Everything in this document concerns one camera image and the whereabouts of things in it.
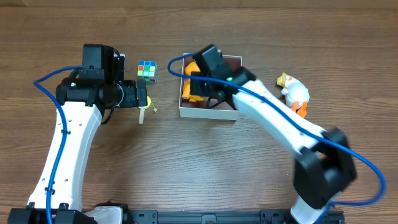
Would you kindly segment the white plush duck toy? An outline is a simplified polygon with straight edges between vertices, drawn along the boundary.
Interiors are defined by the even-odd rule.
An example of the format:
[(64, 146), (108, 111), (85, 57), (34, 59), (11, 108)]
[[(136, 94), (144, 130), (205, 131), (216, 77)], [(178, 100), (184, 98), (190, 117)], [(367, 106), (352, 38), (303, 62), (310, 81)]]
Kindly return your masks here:
[(298, 79), (286, 73), (282, 73), (276, 84), (282, 87), (281, 93), (285, 96), (286, 105), (299, 116), (306, 117), (310, 100), (308, 88)]

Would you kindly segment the orange dinosaur toy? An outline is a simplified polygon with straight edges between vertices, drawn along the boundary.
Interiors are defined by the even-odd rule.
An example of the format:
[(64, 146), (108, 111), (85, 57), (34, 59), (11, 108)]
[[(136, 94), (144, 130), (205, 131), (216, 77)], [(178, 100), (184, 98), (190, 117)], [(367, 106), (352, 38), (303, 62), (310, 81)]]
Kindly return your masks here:
[[(192, 61), (190, 62), (186, 67), (185, 67), (185, 74), (190, 76), (192, 72), (199, 72), (200, 69), (196, 62)], [(198, 101), (203, 101), (204, 99), (201, 96), (198, 95), (192, 95), (190, 93), (190, 87), (191, 87), (191, 79), (186, 78), (185, 83), (183, 85), (183, 91), (182, 91), (182, 99), (183, 100), (188, 100), (191, 103), (196, 103)]]

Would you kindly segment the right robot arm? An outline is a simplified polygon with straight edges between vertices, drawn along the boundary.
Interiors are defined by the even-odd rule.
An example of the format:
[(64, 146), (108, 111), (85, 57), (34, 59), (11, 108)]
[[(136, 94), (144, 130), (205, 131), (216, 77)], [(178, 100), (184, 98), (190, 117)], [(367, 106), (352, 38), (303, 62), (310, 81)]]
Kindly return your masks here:
[(297, 223), (322, 220), (332, 200), (356, 179), (348, 140), (339, 129), (326, 131), (278, 100), (252, 72), (232, 68), (221, 50), (210, 44), (193, 54), (199, 73), (192, 91), (225, 101), (258, 122), (294, 158), (298, 193), (290, 214)]

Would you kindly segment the multicoloured puzzle cube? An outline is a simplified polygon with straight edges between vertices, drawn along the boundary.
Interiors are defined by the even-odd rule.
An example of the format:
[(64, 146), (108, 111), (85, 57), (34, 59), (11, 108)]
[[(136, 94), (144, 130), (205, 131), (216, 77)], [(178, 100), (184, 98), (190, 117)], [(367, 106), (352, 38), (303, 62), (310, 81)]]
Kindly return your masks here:
[(138, 79), (145, 80), (149, 85), (157, 83), (157, 63), (155, 61), (140, 60), (137, 66)]

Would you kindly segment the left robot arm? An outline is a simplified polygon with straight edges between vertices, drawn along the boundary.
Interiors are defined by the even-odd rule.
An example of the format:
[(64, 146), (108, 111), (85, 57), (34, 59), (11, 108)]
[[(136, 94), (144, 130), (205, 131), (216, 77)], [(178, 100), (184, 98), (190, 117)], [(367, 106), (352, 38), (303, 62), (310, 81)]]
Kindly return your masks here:
[(36, 80), (34, 85), (55, 104), (57, 118), (44, 169), (26, 208), (13, 208), (8, 223), (134, 223), (123, 203), (106, 202), (82, 210), (82, 188), (93, 138), (109, 122), (105, 111), (139, 108), (144, 120), (146, 82), (124, 78), (125, 55), (111, 46), (85, 44), (79, 66), (68, 67), (52, 95)]

